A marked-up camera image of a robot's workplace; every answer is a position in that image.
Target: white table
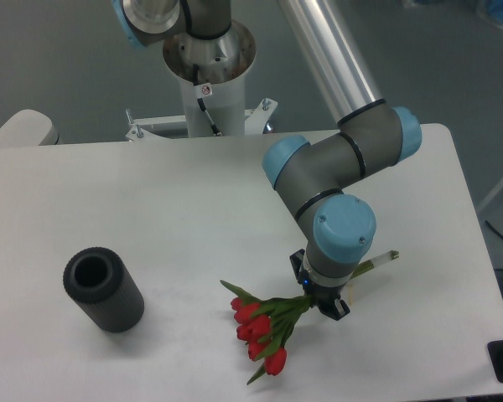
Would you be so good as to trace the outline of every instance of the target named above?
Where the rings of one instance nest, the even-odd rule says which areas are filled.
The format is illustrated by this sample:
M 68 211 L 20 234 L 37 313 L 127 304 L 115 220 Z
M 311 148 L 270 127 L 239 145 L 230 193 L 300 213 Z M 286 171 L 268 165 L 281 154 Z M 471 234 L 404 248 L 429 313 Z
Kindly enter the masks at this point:
M 331 132 L 305 133 L 312 142 Z M 261 168 L 278 136 L 0 150 L 0 401 L 393 401 L 503 392 L 486 351 L 503 304 L 449 131 L 347 189 L 375 211 L 352 313 L 313 309 L 283 373 L 236 340 L 218 282 L 296 296 L 305 238 Z M 99 330 L 65 294 L 68 259 L 101 245 L 146 301 L 131 331 Z

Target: green leaf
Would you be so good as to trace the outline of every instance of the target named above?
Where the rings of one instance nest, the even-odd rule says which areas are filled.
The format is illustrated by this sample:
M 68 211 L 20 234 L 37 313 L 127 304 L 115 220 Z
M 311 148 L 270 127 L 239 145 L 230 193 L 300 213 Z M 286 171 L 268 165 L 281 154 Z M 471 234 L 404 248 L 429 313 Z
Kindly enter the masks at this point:
M 223 280 L 220 280 L 220 283 L 223 285 L 225 289 L 227 289 L 228 291 L 232 291 L 233 293 L 236 294 L 237 297 L 240 297 L 245 305 L 261 301 L 260 299 L 257 299 L 256 297 L 252 296 L 250 293 L 248 293 L 241 287 L 232 285 L 231 283 Z
M 297 310 L 299 307 L 298 303 L 287 303 L 287 304 L 283 304 L 281 306 L 276 306 L 276 310 L 274 310 L 272 312 L 272 314 L 270 315 L 270 317 L 274 318 L 274 317 L 280 317 L 282 316 L 283 314 L 287 313 L 287 312 L 290 312 L 290 311 L 295 311 Z
M 271 331 L 267 335 L 264 335 L 264 336 L 260 337 L 259 339 L 257 339 L 257 343 L 265 343 L 266 341 L 270 340 L 272 335 L 273 335 L 273 333 Z
M 266 302 L 263 301 L 261 303 L 261 306 L 257 308 L 252 314 L 250 314 L 250 318 L 259 317 L 262 314 L 267 314 L 269 316 L 270 313 L 272 313 L 276 309 L 276 307 L 273 306 L 272 304 L 269 305 L 265 303 Z
M 257 369 L 257 371 L 255 372 L 255 374 L 253 374 L 252 377 L 250 379 L 248 379 L 248 382 L 246 383 L 246 385 L 251 384 L 253 381 L 255 381 L 256 379 L 258 379 L 261 376 L 263 376 L 266 372 L 267 371 L 265 370 L 265 365 L 261 364 L 261 367 Z
M 282 342 L 282 337 L 283 334 L 278 334 L 276 335 L 272 341 L 268 344 L 266 348 L 262 350 L 254 359 L 253 361 L 256 362 L 257 360 L 260 360 L 262 358 L 265 358 L 267 356 L 273 355 L 278 349 L 279 346 L 281 345 Z
M 292 326 L 287 328 L 287 331 L 285 331 L 285 333 L 283 334 L 283 338 L 282 338 L 282 342 L 281 342 L 282 348 L 285 347 L 285 343 L 287 343 L 288 339 L 291 337 L 291 335 L 293 335 L 293 331 L 294 331 L 295 326 L 296 326 L 296 322 Z

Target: robotic arm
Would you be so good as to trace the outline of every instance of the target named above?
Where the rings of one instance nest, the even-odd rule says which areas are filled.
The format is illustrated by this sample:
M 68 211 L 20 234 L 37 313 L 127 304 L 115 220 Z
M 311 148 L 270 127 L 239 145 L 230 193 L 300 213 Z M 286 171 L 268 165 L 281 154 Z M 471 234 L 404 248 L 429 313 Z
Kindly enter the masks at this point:
M 230 84 L 252 65 L 255 43 L 231 21 L 231 0 L 113 1 L 129 40 L 134 36 L 147 45 L 169 39 L 164 58 L 189 83 Z M 314 145 L 301 136 L 283 138 L 262 165 L 308 240 L 306 250 L 290 257 L 298 283 L 315 296 L 323 314 L 339 320 L 350 312 L 341 290 L 376 232 L 369 205 L 343 188 L 410 157 L 421 145 L 421 127 L 408 109 L 391 108 L 381 97 L 335 2 L 278 3 L 340 132 Z M 239 113 L 243 107 L 224 111 Z M 222 119 L 220 128 L 230 132 L 225 124 Z

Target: aluminum tube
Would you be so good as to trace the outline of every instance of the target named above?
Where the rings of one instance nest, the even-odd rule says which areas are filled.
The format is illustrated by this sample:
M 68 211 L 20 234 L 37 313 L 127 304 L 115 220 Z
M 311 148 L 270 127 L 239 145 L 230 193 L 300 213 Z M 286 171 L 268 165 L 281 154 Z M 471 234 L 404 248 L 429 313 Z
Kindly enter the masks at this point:
M 142 10 L 146 17 L 155 19 L 170 13 L 178 0 L 134 0 L 136 8 Z
M 336 122 L 381 99 L 336 2 L 278 2 Z
M 179 19 L 179 0 L 122 0 L 123 12 L 140 31 L 162 34 Z

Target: black band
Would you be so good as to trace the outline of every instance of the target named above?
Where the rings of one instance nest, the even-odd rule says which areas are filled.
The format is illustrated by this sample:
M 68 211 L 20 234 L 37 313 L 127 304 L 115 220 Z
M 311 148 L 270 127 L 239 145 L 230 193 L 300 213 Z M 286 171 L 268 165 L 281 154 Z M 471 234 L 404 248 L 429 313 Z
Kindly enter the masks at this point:
M 298 222 L 303 213 L 307 211 L 311 205 L 316 204 L 321 199 L 329 197 L 330 195 L 333 194 L 342 194 L 342 193 L 343 190 L 341 190 L 340 188 L 331 188 L 329 190 L 324 190 L 322 193 L 318 193 L 317 195 L 315 195 L 314 197 L 308 199 L 305 203 L 303 203 L 300 209 L 296 211 L 296 214 L 294 215 L 294 220 Z
M 224 36 L 225 34 L 227 34 L 229 32 L 229 30 L 231 29 L 231 26 L 232 26 L 232 23 L 230 23 L 227 28 L 223 29 L 221 32 L 216 33 L 214 35 L 198 35 L 197 33 L 192 33 L 190 30 L 187 30 L 186 33 L 188 35 L 190 35 L 194 39 L 198 39 L 198 40 L 214 40 L 214 39 L 221 38 L 222 36 Z
M 373 107 L 375 106 L 378 106 L 378 105 L 381 105 L 382 103 L 386 103 L 386 100 L 385 99 L 379 99 L 379 100 L 375 100 L 374 102 L 371 102 L 369 105 L 365 105 L 363 107 L 361 107 L 360 109 L 358 109 L 357 111 L 353 111 L 352 113 L 346 115 L 345 117 L 343 117 L 341 120 L 339 120 L 337 122 L 337 127 L 341 127 L 342 125 L 344 125 L 348 120 L 360 115 L 361 113 L 363 113 L 364 111 L 368 111 L 369 109 L 372 109 Z
M 342 136 L 352 147 L 352 151 L 354 151 L 355 157 L 358 158 L 358 164 L 360 165 L 360 178 L 364 178 L 366 176 L 366 161 L 363 158 L 360 147 L 358 147 L 358 144 L 356 144 L 352 137 L 348 134 L 340 132 L 339 135 Z
M 187 0 L 181 0 L 181 7 L 183 8 L 184 21 L 186 22 L 186 33 L 189 34 L 192 30 L 192 13 Z

